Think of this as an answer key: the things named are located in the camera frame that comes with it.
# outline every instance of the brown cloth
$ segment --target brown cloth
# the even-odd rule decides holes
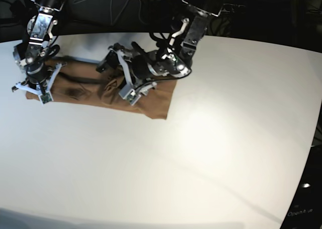
[[[107,70],[103,73],[96,71],[92,63],[74,60],[49,60],[48,65],[55,66],[58,62],[67,62],[61,68],[61,73],[75,78],[87,78],[103,81],[104,84],[80,84],[67,79],[63,74],[58,74],[51,88],[55,102],[85,104],[106,107],[116,110],[143,113],[152,119],[166,119],[176,81],[160,82],[156,89],[151,89],[147,96],[131,106],[119,96],[120,85],[124,81],[123,71],[120,69]],[[27,99],[38,99],[38,96],[26,93]]]

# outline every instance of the white table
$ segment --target white table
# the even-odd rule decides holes
[[[154,48],[147,34],[58,39],[61,55],[90,60],[131,41]],[[206,37],[164,121],[12,94],[17,43],[0,44],[1,208],[72,228],[280,228],[315,131],[322,54]]]

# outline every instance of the white tabletop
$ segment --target white tabletop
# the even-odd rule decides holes
[[[147,34],[58,39],[61,55],[90,60],[131,41],[154,48]],[[280,228],[318,118],[322,54],[205,37],[164,121],[13,94],[17,43],[0,44],[1,208],[73,228]]]

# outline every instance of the brown towel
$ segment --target brown towel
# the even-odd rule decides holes
[[[48,65],[54,66],[65,60],[50,60]],[[119,96],[120,85],[124,81],[122,70],[107,70],[103,73],[96,71],[96,65],[74,60],[67,61],[62,67],[51,88],[55,102],[67,102],[85,104],[98,107],[106,107],[128,112],[143,113],[152,119],[166,119],[176,81],[161,82],[155,90],[150,90],[147,96],[143,96],[134,106],[124,101]],[[70,81],[66,74],[75,78],[95,79],[97,85],[79,84]],[[36,99],[38,96],[26,93],[27,99]]]

